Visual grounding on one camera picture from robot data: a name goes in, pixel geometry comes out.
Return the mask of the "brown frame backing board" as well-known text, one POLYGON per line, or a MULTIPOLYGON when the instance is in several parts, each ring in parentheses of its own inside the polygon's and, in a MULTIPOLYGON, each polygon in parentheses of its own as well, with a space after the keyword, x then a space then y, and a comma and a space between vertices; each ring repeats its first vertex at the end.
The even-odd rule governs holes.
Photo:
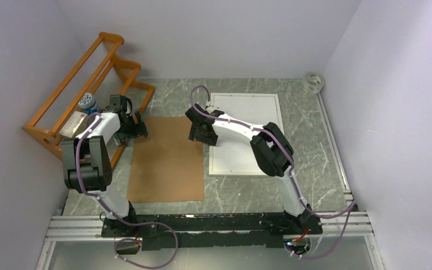
POLYGON ((185 116, 145 119, 147 137, 134 140, 127 199, 132 203, 202 201, 203 145, 188 139, 185 116))

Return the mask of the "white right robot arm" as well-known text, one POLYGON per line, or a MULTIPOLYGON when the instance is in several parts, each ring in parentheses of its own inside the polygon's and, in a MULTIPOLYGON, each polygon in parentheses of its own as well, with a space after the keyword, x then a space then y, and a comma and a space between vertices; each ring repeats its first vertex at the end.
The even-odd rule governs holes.
POLYGON ((277 124, 251 124, 230 117, 220 110, 211 113, 198 104, 190 107, 185 116, 191 122, 188 139, 215 146, 226 137, 250 146, 259 169, 277 180, 283 199, 287 227, 301 233, 308 227, 311 207, 303 197, 294 175, 294 150, 277 124))

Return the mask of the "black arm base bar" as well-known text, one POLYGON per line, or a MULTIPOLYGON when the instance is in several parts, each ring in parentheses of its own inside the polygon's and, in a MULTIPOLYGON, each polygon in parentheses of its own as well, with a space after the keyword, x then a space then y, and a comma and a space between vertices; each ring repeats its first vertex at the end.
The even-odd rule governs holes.
POLYGON ((136 238, 144 251, 166 248, 265 246, 280 248, 291 237, 322 234, 319 218, 311 216, 303 226, 285 212, 225 214, 136 215, 136 226, 103 220, 103 238, 136 238))

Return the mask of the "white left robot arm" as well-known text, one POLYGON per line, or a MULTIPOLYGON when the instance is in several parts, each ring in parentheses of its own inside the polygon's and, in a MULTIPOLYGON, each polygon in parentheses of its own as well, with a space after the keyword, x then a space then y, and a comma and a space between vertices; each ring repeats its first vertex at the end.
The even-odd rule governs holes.
POLYGON ((107 144, 114 140, 119 146, 149 135, 139 112, 133 112, 128 97, 110 96, 109 104, 86 117, 85 129, 61 143, 65 186, 91 197, 104 209, 106 218, 116 222, 124 236, 137 232, 138 220, 132 204, 112 186, 113 166, 107 144))

